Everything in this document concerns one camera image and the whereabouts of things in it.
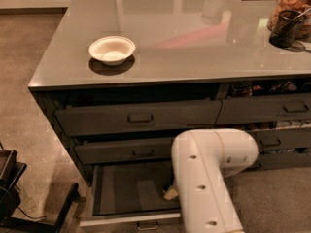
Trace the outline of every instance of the white container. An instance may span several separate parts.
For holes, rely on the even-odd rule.
[[[89,54],[106,65],[116,66],[134,53],[135,44],[121,36],[109,36],[101,38],[89,47]]]

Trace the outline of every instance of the drawer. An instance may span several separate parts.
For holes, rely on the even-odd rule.
[[[68,107],[55,115],[67,136],[192,128],[215,124],[220,101]]]
[[[228,98],[217,124],[241,124],[311,118],[311,94]]]
[[[179,201],[163,199],[162,188],[171,178],[170,161],[95,166],[93,206],[80,226],[94,232],[179,223]]]
[[[75,147],[83,164],[161,159],[171,157],[171,138],[84,143]]]
[[[311,167],[311,157],[296,152],[260,154],[256,166],[257,171]]]
[[[311,128],[262,130],[255,138],[260,150],[310,148]]]

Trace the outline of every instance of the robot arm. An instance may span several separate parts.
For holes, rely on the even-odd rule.
[[[257,156],[255,140],[241,130],[189,130],[175,139],[173,169],[187,233],[243,232],[224,178]]]

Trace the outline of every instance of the jar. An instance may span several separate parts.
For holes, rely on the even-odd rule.
[[[311,0],[277,0],[277,6],[274,9],[268,22],[268,28],[272,30],[273,26],[276,24],[278,15],[281,11],[294,10],[298,12],[304,12],[309,7],[311,7]],[[311,13],[307,13],[306,15],[309,18],[311,18]],[[311,36],[311,21],[308,20],[302,26],[301,30],[297,35],[297,38],[302,39],[308,38],[310,36]]]

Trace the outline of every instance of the chair leg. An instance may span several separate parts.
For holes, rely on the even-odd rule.
[[[67,217],[67,214],[69,212],[70,206],[73,202],[73,200],[75,200],[78,196],[79,196],[79,192],[78,192],[78,184],[77,183],[73,183],[71,185],[71,188],[69,190],[69,193],[67,195],[67,198],[61,208],[61,211],[58,215],[57,221],[54,225],[54,231],[55,233],[59,233],[61,230],[61,227]]]

